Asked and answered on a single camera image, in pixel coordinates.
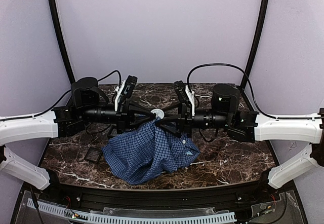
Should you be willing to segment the pink pompom brooch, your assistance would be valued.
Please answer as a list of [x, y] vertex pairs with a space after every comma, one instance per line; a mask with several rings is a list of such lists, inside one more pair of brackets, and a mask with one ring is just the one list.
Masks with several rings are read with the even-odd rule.
[[165, 117], [165, 113], [162, 109], [155, 108], [150, 111], [152, 114], [155, 114], [156, 118], [163, 119]]

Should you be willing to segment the blue checked shirt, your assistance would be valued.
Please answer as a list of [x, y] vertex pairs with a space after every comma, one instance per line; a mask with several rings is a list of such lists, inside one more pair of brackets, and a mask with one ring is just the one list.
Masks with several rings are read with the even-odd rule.
[[112, 174], [128, 184], [139, 185], [160, 176], [190, 166], [200, 151], [190, 137], [176, 137], [155, 123], [160, 118], [142, 124], [138, 129], [110, 139], [102, 147]]

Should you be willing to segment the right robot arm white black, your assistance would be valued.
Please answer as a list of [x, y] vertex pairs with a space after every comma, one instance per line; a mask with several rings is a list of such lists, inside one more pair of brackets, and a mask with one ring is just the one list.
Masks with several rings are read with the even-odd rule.
[[240, 90], [234, 84], [216, 84], [211, 108], [196, 108], [194, 92], [181, 81], [174, 83], [179, 102], [152, 113], [160, 118], [156, 125], [177, 137], [193, 129], [223, 129], [228, 137], [241, 142], [265, 140], [305, 141], [298, 154], [262, 173], [258, 189], [275, 192], [284, 184], [323, 166], [323, 109], [301, 116], [272, 116], [258, 111], [239, 111]]

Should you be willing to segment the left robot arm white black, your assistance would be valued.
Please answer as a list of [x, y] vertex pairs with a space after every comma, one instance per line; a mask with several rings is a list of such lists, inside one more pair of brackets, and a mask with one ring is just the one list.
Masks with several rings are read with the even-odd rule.
[[85, 130], [89, 123], [114, 124], [118, 133], [154, 120], [150, 110], [130, 100], [137, 78], [128, 76], [116, 88], [114, 101], [99, 88], [98, 80], [85, 77], [71, 85], [71, 104], [46, 112], [1, 118], [1, 171], [43, 191], [58, 182], [56, 174], [16, 155], [8, 143], [70, 137]]

